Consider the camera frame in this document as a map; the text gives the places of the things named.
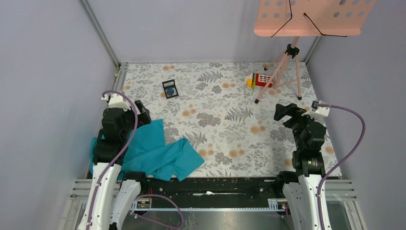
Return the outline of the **teal t-shirt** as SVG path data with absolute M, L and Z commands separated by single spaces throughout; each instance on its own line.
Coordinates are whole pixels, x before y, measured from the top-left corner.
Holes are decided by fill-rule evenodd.
M 204 163 L 186 138 L 165 143 L 161 119 L 138 128 L 122 158 L 123 172 L 144 172 L 163 181 L 173 175 L 182 181 Z

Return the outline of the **blue round brooch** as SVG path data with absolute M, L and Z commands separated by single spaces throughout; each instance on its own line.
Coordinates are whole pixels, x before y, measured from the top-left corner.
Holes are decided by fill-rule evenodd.
M 167 89 L 166 94 L 167 96 L 172 96 L 175 93 L 175 90 L 173 88 Z

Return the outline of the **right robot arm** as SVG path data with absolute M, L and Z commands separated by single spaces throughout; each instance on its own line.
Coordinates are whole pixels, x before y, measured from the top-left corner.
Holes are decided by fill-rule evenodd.
M 278 196 L 287 199 L 285 210 L 291 214 L 294 229 L 330 230 L 321 153 L 327 129 L 294 103 L 276 104 L 274 120 L 285 116 L 289 119 L 283 125 L 292 130 L 296 146 L 292 156 L 294 171 L 281 171 L 272 187 Z

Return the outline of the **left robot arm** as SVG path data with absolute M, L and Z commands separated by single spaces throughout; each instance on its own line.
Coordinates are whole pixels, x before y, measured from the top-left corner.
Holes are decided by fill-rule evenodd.
M 103 111 L 102 128 L 93 148 L 92 182 L 88 202 L 78 230 L 120 230 L 136 197 L 148 192 L 144 172 L 129 171 L 123 176 L 118 195 L 113 196 L 122 170 L 131 132 L 151 123 L 149 110 L 140 100 L 136 110 L 113 106 Z

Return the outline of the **black brooch display box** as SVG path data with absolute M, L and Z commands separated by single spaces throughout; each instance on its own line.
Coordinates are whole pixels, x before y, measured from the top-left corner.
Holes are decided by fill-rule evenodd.
M 167 99 L 177 97 L 179 95 L 175 80 L 167 80 L 162 82 L 164 94 Z

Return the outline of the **red toy block house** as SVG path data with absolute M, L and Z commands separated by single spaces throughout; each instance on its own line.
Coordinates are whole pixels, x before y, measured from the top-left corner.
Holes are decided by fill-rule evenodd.
M 271 75 L 252 73 L 246 77 L 246 85 L 252 89 L 256 86 L 265 87 L 270 79 Z

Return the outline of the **floral table mat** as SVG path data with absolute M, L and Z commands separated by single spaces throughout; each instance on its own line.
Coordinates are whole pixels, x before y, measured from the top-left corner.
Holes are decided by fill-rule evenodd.
M 305 63 L 291 62 L 283 81 L 301 78 L 297 86 L 261 89 L 246 85 L 246 77 L 263 73 L 264 64 L 165 63 L 126 64 L 118 89 L 132 100 L 141 100 L 152 119 L 162 119 L 165 141 L 186 138 L 204 164 L 193 177 L 276 176 L 292 171 L 295 150 L 290 129 L 273 119 L 276 104 L 295 103 L 310 109 L 316 98 Z M 175 80 L 179 95 L 167 99 L 162 82 Z

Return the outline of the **pink music stand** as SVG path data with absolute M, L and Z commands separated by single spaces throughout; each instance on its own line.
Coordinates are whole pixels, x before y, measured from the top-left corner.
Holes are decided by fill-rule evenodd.
M 290 59 L 299 64 L 297 43 L 305 36 L 348 37 L 361 34 L 361 28 L 376 2 L 374 0 L 261 0 L 254 33 L 261 37 L 292 37 L 283 53 L 269 63 L 278 63 L 261 93 L 283 86 L 280 83 Z

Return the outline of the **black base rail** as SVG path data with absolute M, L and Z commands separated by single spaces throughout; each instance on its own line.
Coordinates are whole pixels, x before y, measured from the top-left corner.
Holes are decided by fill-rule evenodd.
M 247 209 L 267 208 L 269 199 L 283 199 L 274 189 L 273 177 L 190 177 L 182 181 L 146 178 L 141 181 L 141 194 L 169 198 L 150 198 L 153 208 Z

